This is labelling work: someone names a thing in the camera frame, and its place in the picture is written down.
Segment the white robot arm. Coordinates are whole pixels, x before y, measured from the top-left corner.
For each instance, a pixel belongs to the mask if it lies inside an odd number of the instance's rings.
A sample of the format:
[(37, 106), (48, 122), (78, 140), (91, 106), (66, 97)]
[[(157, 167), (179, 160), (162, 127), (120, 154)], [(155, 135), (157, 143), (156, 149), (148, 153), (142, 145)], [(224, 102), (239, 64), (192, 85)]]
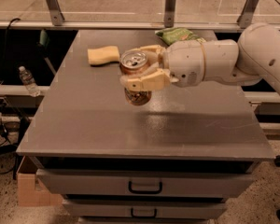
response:
[(251, 86), (265, 80), (280, 95), (280, 31), (256, 23), (233, 41), (176, 41), (168, 48), (129, 50), (120, 57), (121, 85), (128, 93), (148, 93), (169, 84), (204, 81)]

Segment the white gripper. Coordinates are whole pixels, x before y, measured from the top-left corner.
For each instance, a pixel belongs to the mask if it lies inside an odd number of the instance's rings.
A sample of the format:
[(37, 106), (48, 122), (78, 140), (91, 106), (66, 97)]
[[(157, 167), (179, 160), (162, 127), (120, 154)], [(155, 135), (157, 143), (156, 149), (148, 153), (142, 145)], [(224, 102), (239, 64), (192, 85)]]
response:
[(153, 63), (144, 72), (120, 78), (120, 84), (128, 91), (158, 91), (171, 83), (184, 88), (203, 81), (203, 46), (196, 40), (178, 41), (167, 49), (161, 45), (130, 49), (128, 58), (137, 63)]

